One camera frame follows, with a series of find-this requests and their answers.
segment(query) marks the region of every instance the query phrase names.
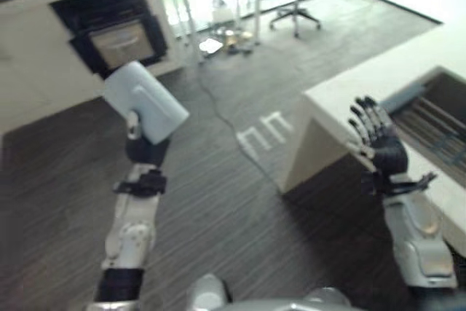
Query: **white cylindrical object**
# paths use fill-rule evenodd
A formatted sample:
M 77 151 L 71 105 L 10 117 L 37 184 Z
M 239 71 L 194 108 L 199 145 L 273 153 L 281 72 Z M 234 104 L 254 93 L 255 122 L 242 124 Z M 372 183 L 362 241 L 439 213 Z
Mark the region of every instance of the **white cylindrical object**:
M 135 111 L 143 135 L 153 144 L 165 140 L 189 117 L 189 112 L 137 61 L 105 80 L 103 98 L 124 118 Z

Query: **robot forearm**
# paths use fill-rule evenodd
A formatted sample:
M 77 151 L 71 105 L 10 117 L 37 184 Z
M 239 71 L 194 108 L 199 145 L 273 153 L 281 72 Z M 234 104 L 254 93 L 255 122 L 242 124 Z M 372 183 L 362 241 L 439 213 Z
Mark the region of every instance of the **robot forearm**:
M 396 176 L 393 181 L 406 181 Z M 451 253 L 443 241 L 440 220 L 422 191 L 387 196 L 385 221 L 393 238 L 395 259 L 411 287 L 456 288 Z
M 155 215 L 165 178 L 153 165 L 136 164 L 116 188 L 113 226 L 106 239 L 103 277 L 87 311 L 138 310 L 144 264 L 155 243 Z

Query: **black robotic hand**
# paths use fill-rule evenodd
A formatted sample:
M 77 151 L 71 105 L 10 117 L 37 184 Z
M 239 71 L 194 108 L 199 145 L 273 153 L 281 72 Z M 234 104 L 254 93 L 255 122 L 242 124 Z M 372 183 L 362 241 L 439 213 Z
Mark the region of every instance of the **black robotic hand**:
M 435 178 L 432 173 L 423 176 L 418 182 L 393 183 L 391 177 L 406 174 L 408 153 L 401 142 L 395 125 L 388 113 L 372 98 L 356 98 L 358 106 L 351 106 L 359 122 L 349 119 L 361 142 L 349 143 L 348 148 L 360 156 L 371 171 L 371 186 L 375 192 L 383 194 L 404 194 L 417 189 L 426 189 Z

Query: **table leg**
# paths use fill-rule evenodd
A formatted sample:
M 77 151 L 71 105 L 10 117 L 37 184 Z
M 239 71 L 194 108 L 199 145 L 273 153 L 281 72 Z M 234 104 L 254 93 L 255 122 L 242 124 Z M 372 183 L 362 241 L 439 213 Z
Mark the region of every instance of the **table leg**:
M 194 20 L 191 15 L 191 7 L 189 6 L 189 0 L 183 0 L 184 6 L 186 8 L 186 12 L 188 13 L 188 22 L 189 22 L 189 30 L 191 33 L 189 34 L 189 41 L 191 42 L 192 49 L 196 54 L 197 61 L 199 63 L 204 62 L 204 56 L 202 56 L 201 50 L 199 48 L 199 40 L 197 39 L 197 32 L 196 32 L 196 25 L 194 24 Z
M 254 42 L 260 43 L 259 33 L 261 31 L 261 0 L 254 2 Z
M 234 19 L 236 23 L 236 28 L 241 28 L 241 9 L 240 9 L 240 0 L 236 0 L 236 18 Z
M 180 29 L 181 29 L 181 40 L 183 41 L 183 44 L 188 45 L 188 38 L 186 36 L 186 29 L 184 28 L 184 24 L 183 24 L 183 21 L 181 19 L 180 7 L 178 5 L 178 0 L 172 0 L 172 2 L 173 2 L 173 5 L 175 6 L 176 15 L 178 16 L 178 24 L 179 24 Z

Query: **robot finger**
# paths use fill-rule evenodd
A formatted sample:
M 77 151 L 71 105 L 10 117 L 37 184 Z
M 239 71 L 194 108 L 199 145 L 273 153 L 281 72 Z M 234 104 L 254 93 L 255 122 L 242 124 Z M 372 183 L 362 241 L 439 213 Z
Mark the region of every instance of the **robot finger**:
M 377 116 L 372 106 L 369 103 L 366 103 L 366 100 L 363 100 L 362 98 L 356 98 L 356 103 L 363 109 L 374 126 L 375 136 L 377 138 L 382 137 L 384 135 L 382 130 L 382 122 L 380 121 L 380 118 Z
M 363 141 L 363 144 L 369 145 L 371 143 L 371 140 L 369 138 L 367 130 L 362 128 L 354 119 L 348 119 L 348 122 L 356 130 L 356 133 L 358 133 L 359 137 Z
M 375 151 L 366 145 L 358 145 L 354 142 L 348 141 L 346 147 L 371 173 L 377 171 L 372 159 L 375 156 Z
M 366 96 L 364 101 L 371 107 L 375 115 L 381 122 L 383 133 L 389 133 L 393 130 L 393 121 L 388 113 L 371 97 Z
M 371 120 L 367 117 L 366 113 L 361 112 L 355 106 L 351 106 L 350 110 L 352 113 L 356 114 L 356 117 L 358 117 L 364 129 L 366 129 L 369 135 L 369 139 L 371 142 L 374 142 L 377 139 L 376 132 Z

